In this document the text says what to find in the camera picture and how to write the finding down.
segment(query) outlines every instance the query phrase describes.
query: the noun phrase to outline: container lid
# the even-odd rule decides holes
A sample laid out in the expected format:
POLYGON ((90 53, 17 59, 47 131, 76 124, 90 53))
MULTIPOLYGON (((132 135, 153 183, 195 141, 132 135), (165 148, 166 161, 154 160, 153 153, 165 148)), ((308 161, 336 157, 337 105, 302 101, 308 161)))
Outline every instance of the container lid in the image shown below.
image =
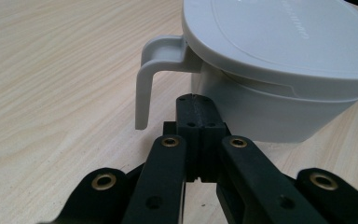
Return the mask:
POLYGON ((230 74, 287 85, 298 98, 358 97, 358 11, 344 1, 185 0, 183 28, 194 52, 230 74), (308 81, 326 88, 305 90, 308 81))

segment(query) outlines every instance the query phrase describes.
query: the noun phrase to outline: wooden table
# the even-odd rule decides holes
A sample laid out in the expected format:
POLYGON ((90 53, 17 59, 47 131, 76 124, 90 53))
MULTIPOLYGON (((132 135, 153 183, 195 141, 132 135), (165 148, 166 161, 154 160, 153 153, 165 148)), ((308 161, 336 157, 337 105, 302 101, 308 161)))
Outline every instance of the wooden table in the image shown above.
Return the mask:
MULTIPOLYGON (((79 181, 145 161, 189 75, 153 85, 134 130, 143 45, 180 35, 181 1, 0 1, 0 223, 51 221, 79 181)), ((284 173, 324 168, 358 188, 358 103, 300 144, 257 143, 284 173)), ((213 184, 188 184, 185 223, 225 223, 213 184)))

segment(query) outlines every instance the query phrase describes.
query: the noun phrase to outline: container handle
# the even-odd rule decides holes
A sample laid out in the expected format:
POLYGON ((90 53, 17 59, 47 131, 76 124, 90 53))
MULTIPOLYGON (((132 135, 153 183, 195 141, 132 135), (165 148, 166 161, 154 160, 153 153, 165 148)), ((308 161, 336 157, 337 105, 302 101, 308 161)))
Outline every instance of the container handle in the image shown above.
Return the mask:
POLYGON ((145 44, 136 78, 135 129, 147 127, 153 75, 159 71, 199 73, 202 59, 182 35, 161 35, 145 44))

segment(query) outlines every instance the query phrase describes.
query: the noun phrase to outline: wood grain surface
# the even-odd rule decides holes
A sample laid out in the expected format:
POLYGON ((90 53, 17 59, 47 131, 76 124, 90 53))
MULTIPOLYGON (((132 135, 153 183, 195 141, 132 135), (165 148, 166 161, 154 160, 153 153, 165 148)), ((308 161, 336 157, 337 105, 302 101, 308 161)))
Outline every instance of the wood grain surface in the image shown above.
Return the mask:
MULTIPOLYGON (((189 74, 155 76, 134 130, 144 44, 180 35, 180 0, 0 0, 0 223, 51 221, 88 173, 145 161, 189 74)), ((319 167, 358 189, 358 103, 300 144, 257 143, 284 173, 319 167)), ((187 185, 185 223, 226 223, 213 184, 187 185)))

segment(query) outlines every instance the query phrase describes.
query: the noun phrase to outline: white lid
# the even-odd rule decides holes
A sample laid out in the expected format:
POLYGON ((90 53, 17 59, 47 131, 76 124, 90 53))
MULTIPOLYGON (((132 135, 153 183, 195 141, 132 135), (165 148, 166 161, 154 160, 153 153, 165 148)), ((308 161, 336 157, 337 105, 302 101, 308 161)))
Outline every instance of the white lid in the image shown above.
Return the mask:
POLYGON ((231 74, 288 85, 299 98, 358 97, 358 11, 344 1, 185 0, 183 27, 205 62, 231 74), (326 90, 303 90, 312 80, 326 90))

